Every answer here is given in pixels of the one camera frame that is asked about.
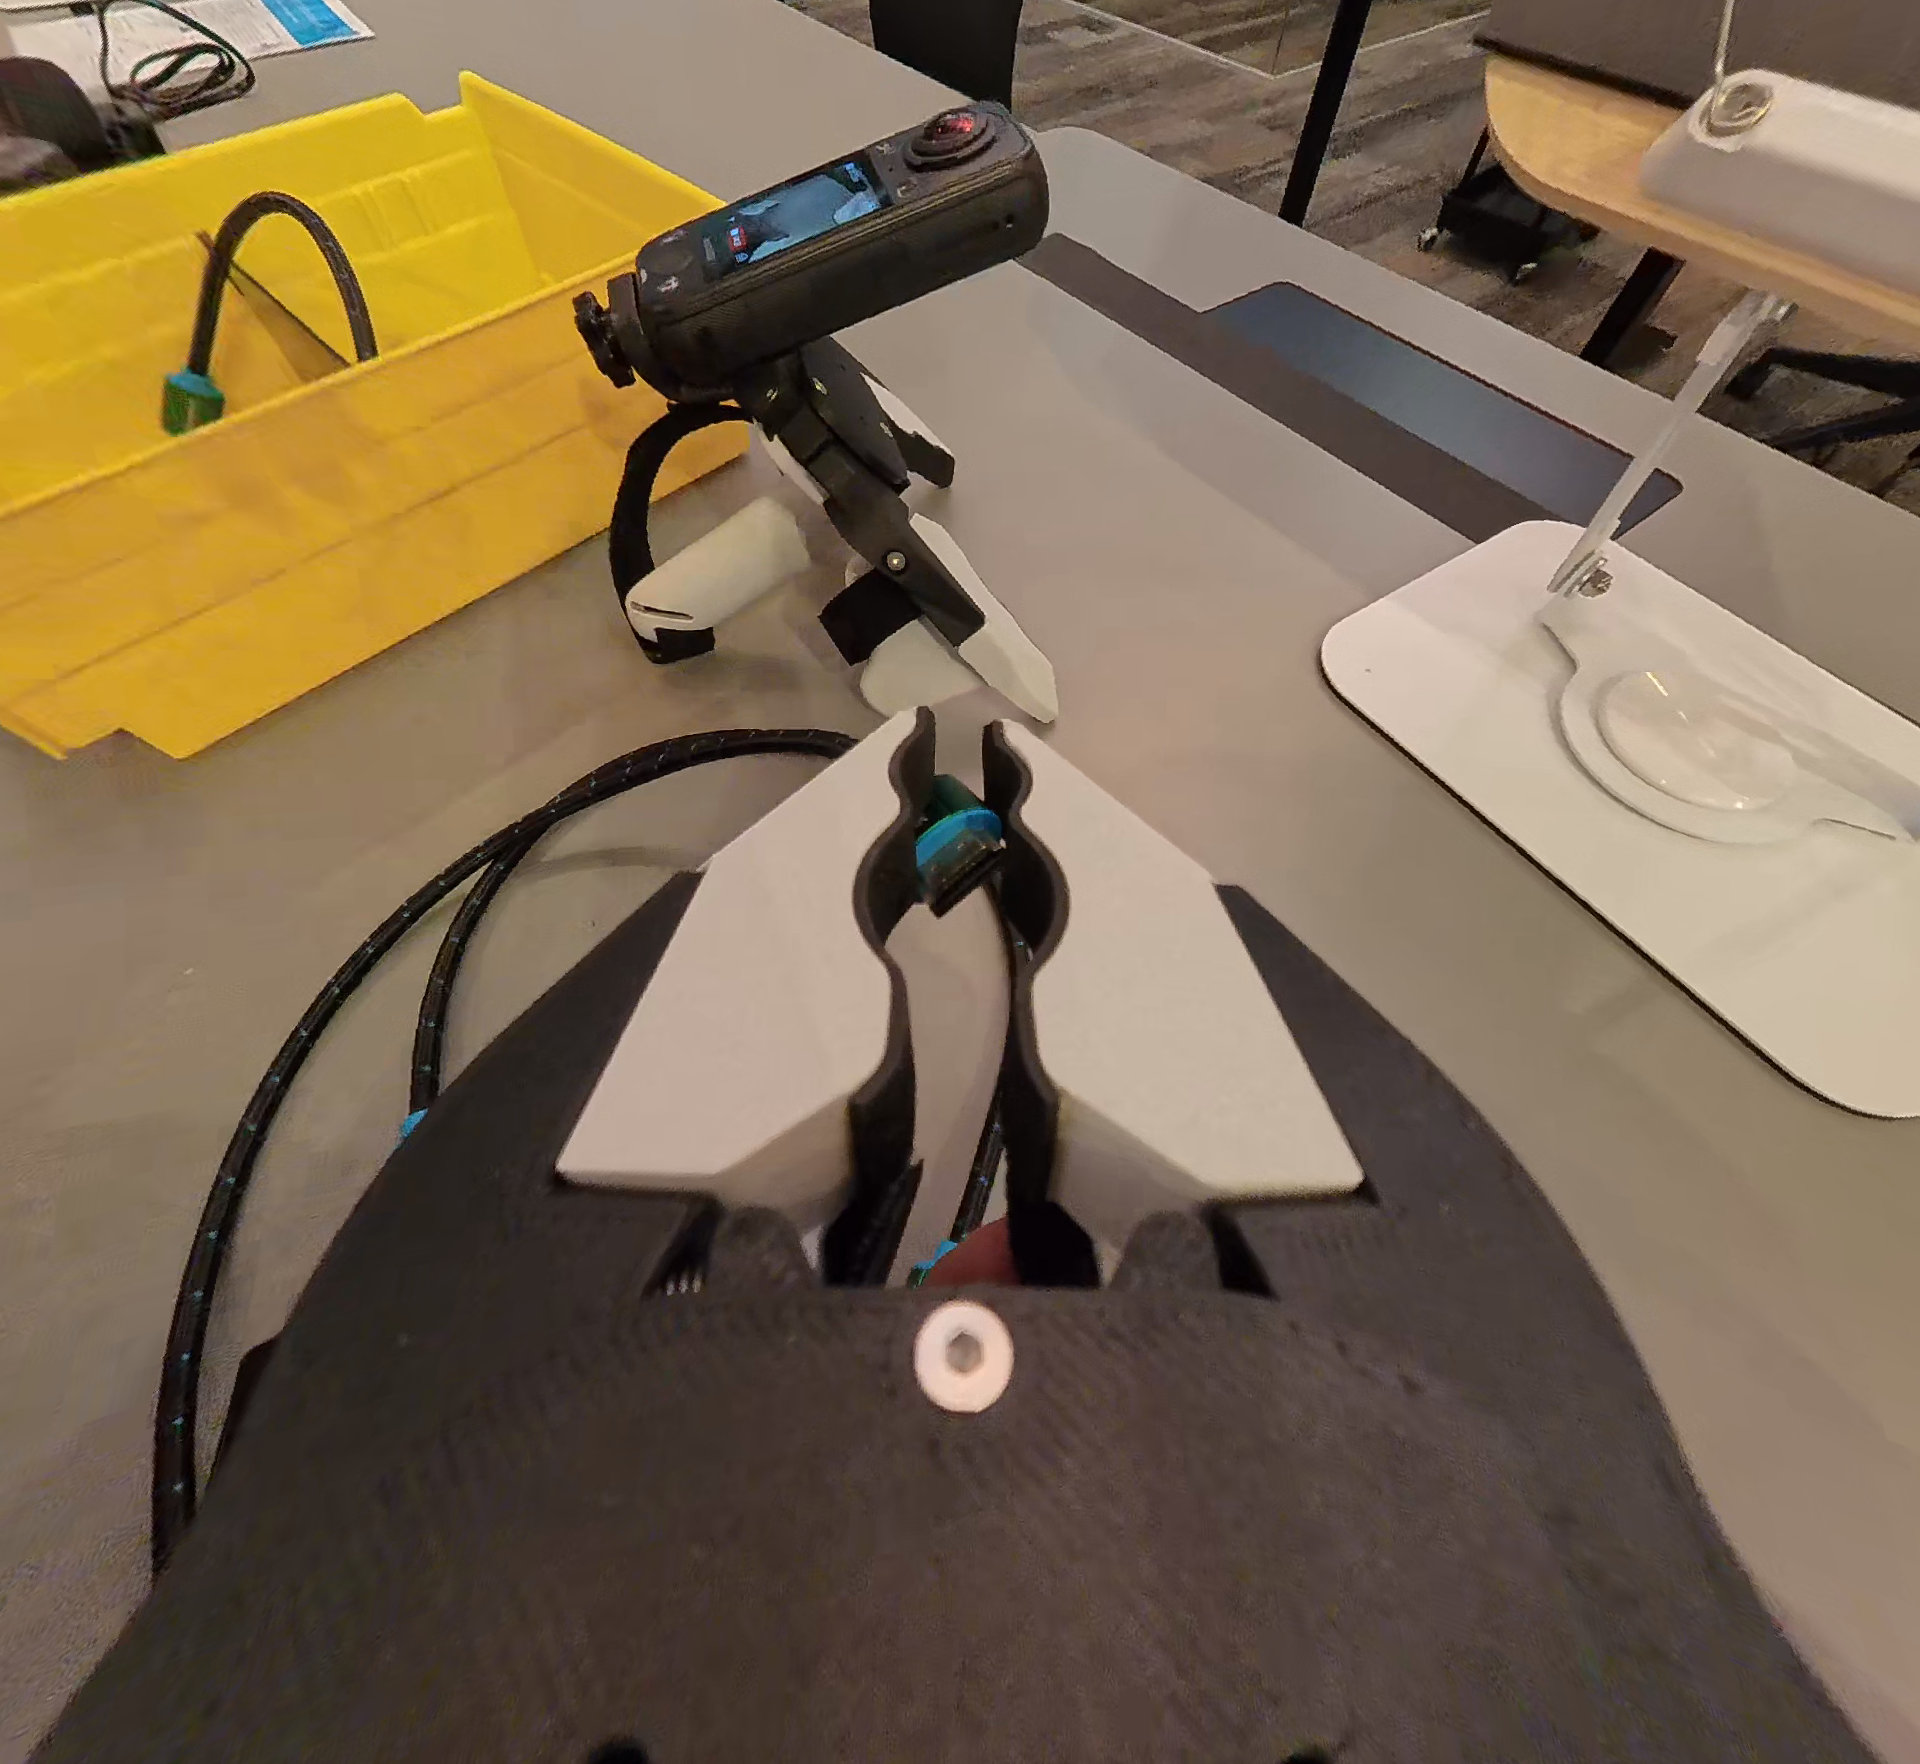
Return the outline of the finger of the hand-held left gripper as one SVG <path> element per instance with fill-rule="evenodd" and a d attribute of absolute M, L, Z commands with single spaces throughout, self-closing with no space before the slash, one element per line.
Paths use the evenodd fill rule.
<path fill-rule="evenodd" d="M 999 599 L 980 599 L 980 631 L 959 645 L 959 664 L 1033 724 L 1057 720 L 1057 673 Z"/>
<path fill-rule="evenodd" d="M 943 707 L 964 697 L 964 657 L 938 631 L 897 631 L 860 667 L 860 703 L 878 713 Z"/>

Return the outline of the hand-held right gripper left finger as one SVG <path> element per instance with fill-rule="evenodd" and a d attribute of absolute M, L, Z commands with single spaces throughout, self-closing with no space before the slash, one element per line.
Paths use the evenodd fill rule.
<path fill-rule="evenodd" d="M 932 711 L 900 711 L 723 846 L 631 1010 L 556 1176 L 694 1194 L 885 1263 L 920 1188 L 906 974 Z"/>

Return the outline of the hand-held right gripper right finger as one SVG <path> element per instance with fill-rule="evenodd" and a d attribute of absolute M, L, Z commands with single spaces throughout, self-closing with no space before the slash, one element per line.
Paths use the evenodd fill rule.
<path fill-rule="evenodd" d="M 1224 889 L 1015 720 L 980 729 L 1011 1032 L 1007 1215 L 1083 1272 L 1156 1210 L 1346 1201 L 1363 1161 Z"/>

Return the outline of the yellow storage bin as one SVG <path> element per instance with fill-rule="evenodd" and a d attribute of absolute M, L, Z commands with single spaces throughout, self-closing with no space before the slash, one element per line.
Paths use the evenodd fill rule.
<path fill-rule="evenodd" d="M 37 753 L 191 756 L 607 536 L 664 414 L 607 387 L 570 300 L 721 195 L 472 70 L 6 195 L 0 724 Z M 321 376 L 228 293 L 228 408 L 162 431 L 205 244 L 253 189 L 321 212 L 378 364 L 295 220 L 236 270 L 345 352 Z"/>

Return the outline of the thin black pole stand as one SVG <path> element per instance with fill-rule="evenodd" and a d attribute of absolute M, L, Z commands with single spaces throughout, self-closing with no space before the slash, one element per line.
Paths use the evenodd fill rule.
<path fill-rule="evenodd" d="M 1330 39 L 1324 39 L 1324 54 L 1320 54 L 1320 67 L 1315 67 L 1315 90 L 1312 90 L 1312 103 L 1305 103 L 1305 121 L 1300 121 L 1300 134 L 1294 134 L 1294 152 L 1290 152 L 1290 169 L 1287 169 L 1287 188 L 1281 188 L 1281 212 L 1275 216 L 1287 222 L 1305 229 L 1305 220 L 1312 220 L 1315 182 L 1320 182 L 1320 169 L 1330 156 L 1333 121 L 1337 121 L 1343 90 L 1352 83 L 1352 60 L 1356 60 L 1356 48 L 1363 48 L 1367 14 L 1371 14 L 1371 0 L 1337 0 L 1333 7 Z"/>

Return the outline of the white blue paper sheet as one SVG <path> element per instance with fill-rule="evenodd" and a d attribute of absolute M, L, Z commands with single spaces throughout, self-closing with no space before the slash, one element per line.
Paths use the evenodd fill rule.
<path fill-rule="evenodd" d="M 310 48 L 345 48 L 371 39 L 371 23 L 346 0 L 143 0 L 59 9 L 49 21 L 10 21 L 10 54 L 41 55 L 67 70 L 101 70 L 111 54 L 111 77 L 134 60 L 174 54 L 184 42 L 224 42 L 249 60 L 291 55 Z"/>

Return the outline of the dark pouch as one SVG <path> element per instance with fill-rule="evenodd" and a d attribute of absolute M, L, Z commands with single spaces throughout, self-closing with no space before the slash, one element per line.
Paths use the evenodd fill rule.
<path fill-rule="evenodd" d="M 162 152 L 146 116 L 89 101 L 59 60 L 0 55 L 0 195 Z"/>

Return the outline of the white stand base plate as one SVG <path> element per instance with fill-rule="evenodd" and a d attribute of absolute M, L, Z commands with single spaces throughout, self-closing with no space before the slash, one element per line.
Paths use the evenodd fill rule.
<path fill-rule="evenodd" d="M 1751 1055 L 1916 1121 L 1916 703 L 1558 521 L 1337 618 L 1320 667 Z"/>

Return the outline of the white bracket bar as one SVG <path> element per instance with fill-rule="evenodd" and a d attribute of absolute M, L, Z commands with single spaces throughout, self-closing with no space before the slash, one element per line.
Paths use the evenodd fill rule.
<path fill-rule="evenodd" d="M 1920 116 L 1782 70 L 1718 77 L 1644 152 L 1644 195 L 1920 293 Z"/>

